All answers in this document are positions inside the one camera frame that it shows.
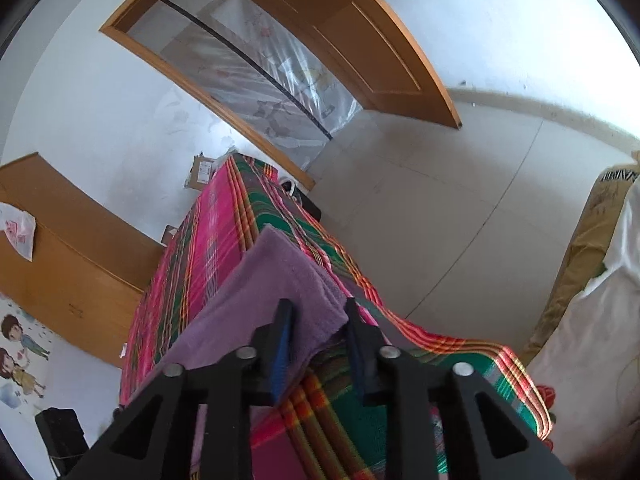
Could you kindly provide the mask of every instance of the purple towel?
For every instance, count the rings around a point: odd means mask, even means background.
[[[281,298],[291,300],[298,308],[291,361],[287,368],[288,390],[302,376],[310,359],[347,322],[346,296],[326,271],[302,253],[283,232],[267,226],[218,293],[148,375],[139,391],[165,364],[199,368],[248,344],[255,328],[273,321]],[[257,422],[265,414],[265,409],[256,411],[252,420]],[[202,415],[199,413],[198,416],[193,464],[200,459],[204,433]]]

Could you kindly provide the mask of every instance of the cartoon boy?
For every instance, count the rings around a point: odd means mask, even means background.
[[[0,324],[0,332],[2,332],[2,335],[9,341],[20,342],[23,348],[30,350],[40,357],[44,357],[47,361],[49,360],[50,352],[23,332],[17,317],[11,314],[4,316],[2,324]]]

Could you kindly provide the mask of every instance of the cartoon girl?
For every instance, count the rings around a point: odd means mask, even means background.
[[[46,386],[42,386],[34,376],[25,372],[24,368],[20,368],[4,348],[0,348],[0,377],[12,379],[22,387],[25,395],[35,392],[40,398],[44,397]]]

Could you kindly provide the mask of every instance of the pillow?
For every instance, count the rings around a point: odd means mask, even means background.
[[[566,465],[640,415],[640,181],[627,193],[603,263],[527,367],[554,400],[549,438]]]
[[[560,323],[572,297],[602,272],[602,259],[609,248],[613,230],[640,166],[614,166],[603,171],[591,189],[574,235],[564,254],[556,282],[533,335],[519,353],[527,366],[540,352]]]

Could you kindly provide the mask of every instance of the wooden cabinet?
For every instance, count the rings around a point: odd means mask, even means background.
[[[71,344],[119,367],[163,247],[38,154],[0,168],[0,202],[28,211],[38,225],[32,262],[0,236],[0,291]]]

